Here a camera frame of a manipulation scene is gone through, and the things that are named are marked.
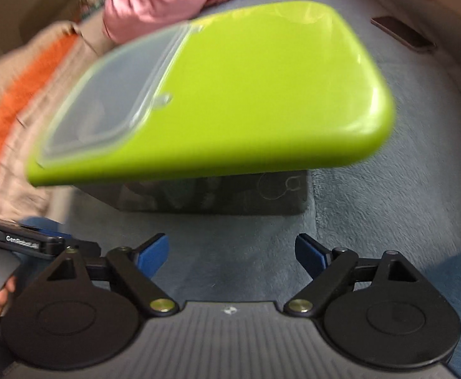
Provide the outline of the lime green box lid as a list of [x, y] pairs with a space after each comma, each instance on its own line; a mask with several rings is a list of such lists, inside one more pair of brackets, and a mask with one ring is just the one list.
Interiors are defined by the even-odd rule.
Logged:
[[117, 47], [74, 85], [26, 168], [36, 187], [349, 165], [395, 105], [350, 25], [289, 1], [184, 21]]

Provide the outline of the dark transparent storage box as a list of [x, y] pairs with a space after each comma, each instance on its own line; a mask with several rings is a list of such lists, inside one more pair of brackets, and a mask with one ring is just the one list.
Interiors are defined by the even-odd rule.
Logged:
[[306, 170], [78, 188], [113, 208], [130, 212], [293, 216], [308, 206]]

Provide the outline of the grey-blue plush blanket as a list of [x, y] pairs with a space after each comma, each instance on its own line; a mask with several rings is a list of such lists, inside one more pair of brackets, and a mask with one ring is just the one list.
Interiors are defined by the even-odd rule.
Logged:
[[[233, 7], [282, 0], [234, 0]], [[115, 210], [75, 193], [66, 226], [104, 249], [164, 232], [170, 255], [156, 281], [178, 301], [284, 302], [309, 281], [294, 258], [308, 233], [364, 257], [401, 251], [449, 296], [461, 294], [461, 21], [430, 3], [314, 0], [357, 31], [395, 97], [390, 140], [373, 158], [312, 173], [299, 216], [181, 216]], [[391, 15], [437, 49], [415, 52], [371, 24]]]

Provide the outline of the orange beige checked cloth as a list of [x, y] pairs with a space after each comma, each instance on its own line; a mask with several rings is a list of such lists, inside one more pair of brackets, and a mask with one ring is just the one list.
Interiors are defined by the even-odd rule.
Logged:
[[104, 0], [0, 0], [0, 219], [60, 216], [65, 190], [27, 182], [28, 156], [74, 84], [112, 48]]

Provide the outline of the brown smartphone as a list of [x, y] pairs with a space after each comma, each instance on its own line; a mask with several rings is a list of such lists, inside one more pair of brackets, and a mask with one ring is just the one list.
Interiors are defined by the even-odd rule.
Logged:
[[391, 15], [373, 17], [370, 22], [412, 51], [428, 52], [437, 49], [427, 37]]

